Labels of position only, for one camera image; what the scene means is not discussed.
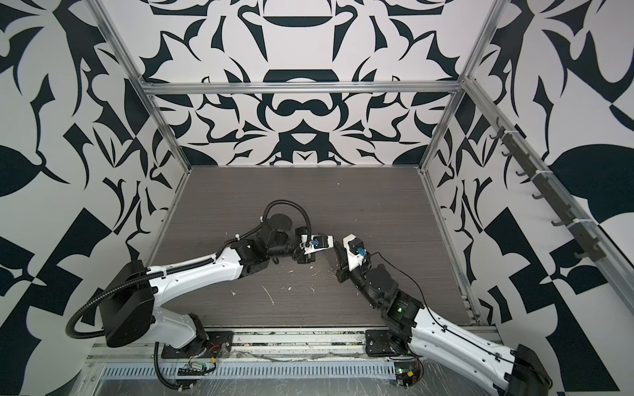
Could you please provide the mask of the perforated metal ring plate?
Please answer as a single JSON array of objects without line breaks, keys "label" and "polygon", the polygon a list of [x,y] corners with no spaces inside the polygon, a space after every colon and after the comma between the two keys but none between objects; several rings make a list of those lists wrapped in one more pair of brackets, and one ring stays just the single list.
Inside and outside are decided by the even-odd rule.
[{"label": "perforated metal ring plate", "polygon": [[336,272],[338,270],[338,257],[335,250],[325,250],[320,253],[320,257],[323,258],[325,263],[327,264],[329,273],[331,273],[333,276],[336,276]]}]

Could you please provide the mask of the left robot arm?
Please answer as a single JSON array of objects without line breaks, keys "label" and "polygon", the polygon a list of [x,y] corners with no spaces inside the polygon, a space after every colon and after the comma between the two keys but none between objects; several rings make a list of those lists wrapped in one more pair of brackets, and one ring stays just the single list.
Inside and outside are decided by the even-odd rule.
[{"label": "left robot arm", "polygon": [[210,285],[254,275],[284,257],[299,264],[313,262],[317,252],[334,245],[332,236],[312,234],[309,226],[294,233],[291,228],[288,216],[275,214],[207,256],[165,266],[129,262],[103,292],[71,316],[65,333],[72,339],[105,338],[110,348],[135,342],[202,347],[208,337],[198,316],[174,313],[165,304]]}]

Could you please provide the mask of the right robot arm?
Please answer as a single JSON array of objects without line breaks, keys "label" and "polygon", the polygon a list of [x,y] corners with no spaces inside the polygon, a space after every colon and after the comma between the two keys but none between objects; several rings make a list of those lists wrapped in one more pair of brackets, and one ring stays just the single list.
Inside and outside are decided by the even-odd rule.
[{"label": "right robot arm", "polygon": [[398,355],[440,363],[491,395],[546,395],[553,382],[531,348],[493,343],[451,323],[401,290],[385,265],[371,263],[363,242],[335,243],[338,282],[351,281],[387,326],[387,344]]}]

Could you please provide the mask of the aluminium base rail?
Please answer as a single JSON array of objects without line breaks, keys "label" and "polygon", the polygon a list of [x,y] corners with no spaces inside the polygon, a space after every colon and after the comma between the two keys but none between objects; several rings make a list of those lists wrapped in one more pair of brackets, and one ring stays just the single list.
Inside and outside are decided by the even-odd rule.
[{"label": "aluminium base rail", "polygon": [[[463,330],[484,338],[488,343],[502,344],[502,338],[492,326],[463,326]],[[211,354],[221,359],[254,361],[292,361],[325,358],[364,358],[366,332],[382,331],[385,327],[343,328],[208,328],[216,333],[233,333],[229,341],[213,341]],[[93,361],[151,361],[154,347],[150,343],[134,343],[120,348],[108,348],[95,343],[87,363]]]}]

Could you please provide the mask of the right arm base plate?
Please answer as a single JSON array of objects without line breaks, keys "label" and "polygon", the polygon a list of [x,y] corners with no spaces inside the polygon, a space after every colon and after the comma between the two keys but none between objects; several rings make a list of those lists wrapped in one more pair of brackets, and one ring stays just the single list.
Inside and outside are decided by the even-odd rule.
[{"label": "right arm base plate", "polygon": [[365,353],[370,357],[393,357],[409,354],[411,336],[391,330],[367,330]]}]

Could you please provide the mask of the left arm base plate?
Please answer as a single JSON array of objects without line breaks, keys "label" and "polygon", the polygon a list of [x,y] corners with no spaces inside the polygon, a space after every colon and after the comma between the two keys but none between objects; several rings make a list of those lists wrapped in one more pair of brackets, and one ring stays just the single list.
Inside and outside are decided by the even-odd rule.
[{"label": "left arm base plate", "polygon": [[232,331],[212,331],[207,332],[206,336],[206,340],[195,338],[190,344],[180,349],[166,345],[161,351],[161,357],[163,359],[218,358],[230,354],[234,338]]}]

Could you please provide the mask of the horizontal aluminium frame bar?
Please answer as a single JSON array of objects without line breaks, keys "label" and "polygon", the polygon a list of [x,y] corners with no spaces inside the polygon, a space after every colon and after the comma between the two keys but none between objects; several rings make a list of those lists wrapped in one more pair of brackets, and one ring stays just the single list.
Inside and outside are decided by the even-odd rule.
[{"label": "horizontal aluminium frame bar", "polygon": [[276,94],[276,93],[369,93],[457,92],[456,81],[441,82],[227,82],[141,84],[148,95],[176,94]]}]

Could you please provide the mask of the wall hook rail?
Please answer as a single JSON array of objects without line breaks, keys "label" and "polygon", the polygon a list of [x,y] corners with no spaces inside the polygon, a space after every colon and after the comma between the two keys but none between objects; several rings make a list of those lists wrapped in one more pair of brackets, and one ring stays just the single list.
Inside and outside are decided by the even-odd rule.
[{"label": "wall hook rail", "polygon": [[492,136],[500,140],[507,148],[505,157],[513,158],[520,170],[516,175],[526,178],[538,189],[533,195],[535,200],[544,200],[556,214],[557,219],[551,222],[554,227],[564,227],[581,247],[576,254],[579,259],[588,258],[598,262],[606,257],[601,246],[601,238],[595,222],[577,204],[556,174],[541,160],[534,149],[517,130],[506,130],[499,126]]}]

